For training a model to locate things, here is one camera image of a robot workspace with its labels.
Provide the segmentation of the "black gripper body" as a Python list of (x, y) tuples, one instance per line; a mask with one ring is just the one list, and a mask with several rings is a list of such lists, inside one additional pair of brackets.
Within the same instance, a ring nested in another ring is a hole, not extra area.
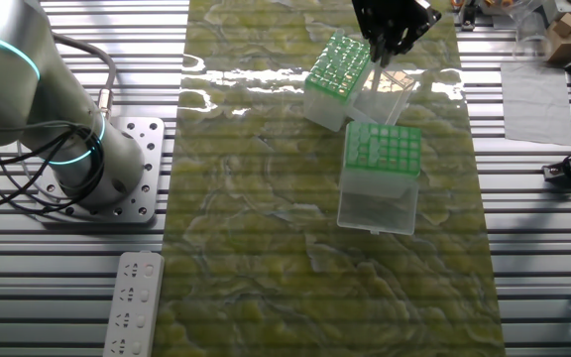
[(417, 0), (352, 0), (364, 38), (376, 38), (391, 31), (402, 33), (428, 24), (430, 5)]

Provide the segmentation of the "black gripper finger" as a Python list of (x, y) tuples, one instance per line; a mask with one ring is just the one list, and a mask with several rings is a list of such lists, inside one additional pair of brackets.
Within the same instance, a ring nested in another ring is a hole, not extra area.
[(386, 41), (383, 35), (378, 35), (369, 40), (371, 62), (379, 67), (387, 67), (390, 62), (389, 53), (386, 50)]
[(388, 40), (388, 51), (391, 54), (406, 54), (421, 36), (422, 32), (416, 29), (394, 31)]

